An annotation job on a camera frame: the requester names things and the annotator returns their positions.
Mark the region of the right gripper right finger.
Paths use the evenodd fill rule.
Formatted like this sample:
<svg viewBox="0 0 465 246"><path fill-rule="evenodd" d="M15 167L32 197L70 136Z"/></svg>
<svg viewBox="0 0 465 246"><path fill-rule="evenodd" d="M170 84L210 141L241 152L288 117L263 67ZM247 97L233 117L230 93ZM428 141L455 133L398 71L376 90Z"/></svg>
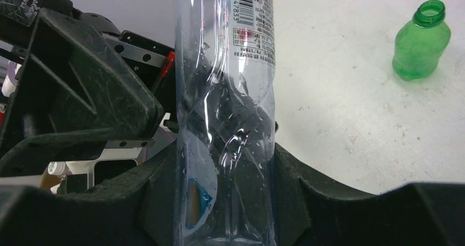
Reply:
<svg viewBox="0 0 465 246"><path fill-rule="evenodd" d="M464 185L349 187L275 147L278 245L464 245Z"/></svg>

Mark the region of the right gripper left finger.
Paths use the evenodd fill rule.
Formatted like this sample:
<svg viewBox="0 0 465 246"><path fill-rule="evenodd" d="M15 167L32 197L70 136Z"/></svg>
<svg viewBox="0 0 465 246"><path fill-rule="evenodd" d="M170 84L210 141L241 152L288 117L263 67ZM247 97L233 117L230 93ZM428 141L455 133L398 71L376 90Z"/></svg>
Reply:
<svg viewBox="0 0 465 246"><path fill-rule="evenodd" d="M1 245L172 245L177 146L83 193L1 187Z"/></svg>

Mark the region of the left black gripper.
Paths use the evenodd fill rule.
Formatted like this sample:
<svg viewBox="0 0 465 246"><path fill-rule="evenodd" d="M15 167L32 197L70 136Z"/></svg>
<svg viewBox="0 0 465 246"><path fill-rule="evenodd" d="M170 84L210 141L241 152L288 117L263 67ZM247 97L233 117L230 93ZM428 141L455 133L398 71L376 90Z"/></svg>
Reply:
<svg viewBox="0 0 465 246"><path fill-rule="evenodd" d="M108 142L139 146L171 109L173 48L100 14L73 17L39 13L1 124L2 177L94 160Z"/></svg>

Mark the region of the clear bottle blue cap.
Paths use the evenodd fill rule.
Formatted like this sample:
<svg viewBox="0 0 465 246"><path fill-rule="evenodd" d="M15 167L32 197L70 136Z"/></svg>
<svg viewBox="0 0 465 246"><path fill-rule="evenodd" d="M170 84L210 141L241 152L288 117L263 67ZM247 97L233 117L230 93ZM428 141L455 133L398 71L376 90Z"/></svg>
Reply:
<svg viewBox="0 0 465 246"><path fill-rule="evenodd" d="M275 245L273 0L175 0L174 245Z"/></svg>

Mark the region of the green plastic bottle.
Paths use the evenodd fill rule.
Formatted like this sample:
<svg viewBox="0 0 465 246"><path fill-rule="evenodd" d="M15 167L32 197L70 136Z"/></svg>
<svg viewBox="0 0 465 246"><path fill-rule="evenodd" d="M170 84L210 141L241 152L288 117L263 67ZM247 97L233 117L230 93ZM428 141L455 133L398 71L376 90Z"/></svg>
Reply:
<svg viewBox="0 0 465 246"><path fill-rule="evenodd" d="M451 39L440 0L422 3L395 37L392 67L404 81L430 76Z"/></svg>

